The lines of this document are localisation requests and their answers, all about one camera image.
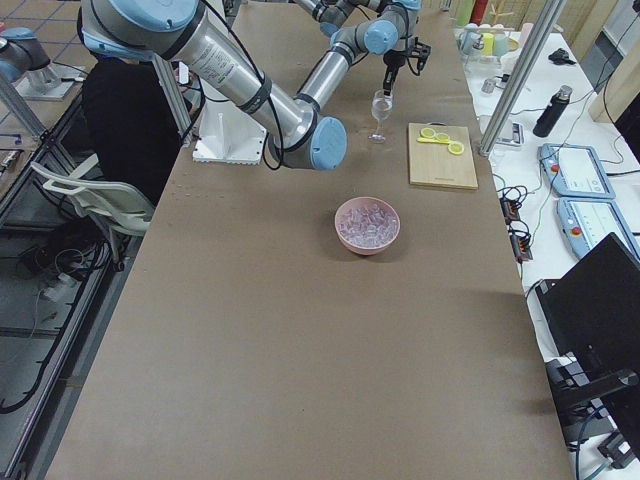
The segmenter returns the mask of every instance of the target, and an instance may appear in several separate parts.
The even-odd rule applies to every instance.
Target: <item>black bottle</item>
[[[563,85],[558,90],[551,100],[549,105],[545,108],[542,115],[536,122],[536,126],[533,129],[533,134],[537,137],[546,137],[551,133],[551,130],[555,126],[556,122],[564,112],[564,109],[569,105],[571,99],[571,92],[573,89],[567,85]]]

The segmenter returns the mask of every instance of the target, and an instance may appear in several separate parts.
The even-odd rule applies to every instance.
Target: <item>wine glass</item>
[[[378,126],[376,131],[369,135],[369,140],[373,143],[384,143],[387,139],[382,132],[382,122],[389,118],[392,107],[393,94],[386,95],[384,90],[376,91],[371,102],[371,115],[378,121]]]

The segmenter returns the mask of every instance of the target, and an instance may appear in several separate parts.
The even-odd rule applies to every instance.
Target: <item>bowl of ice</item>
[[[382,252],[398,237],[400,217],[378,198],[356,197],[340,205],[334,219],[340,242],[359,255]]]

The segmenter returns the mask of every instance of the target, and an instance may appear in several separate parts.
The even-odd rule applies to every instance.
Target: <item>computer monitor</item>
[[[640,375],[640,263],[615,234],[538,298],[559,353],[572,352],[591,382],[621,369]],[[640,458],[640,385],[601,400]]]

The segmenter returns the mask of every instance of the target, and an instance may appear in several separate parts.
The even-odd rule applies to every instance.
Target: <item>wooden cutting board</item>
[[[462,155],[453,155],[447,145],[418,143],[420,130],[431,127],[449,134],[452,140],[464,144]],[[409,124],[409,183],[436,187],[478,189],[476,169],[471,154],[467,127],[443,127],[424,123]]]

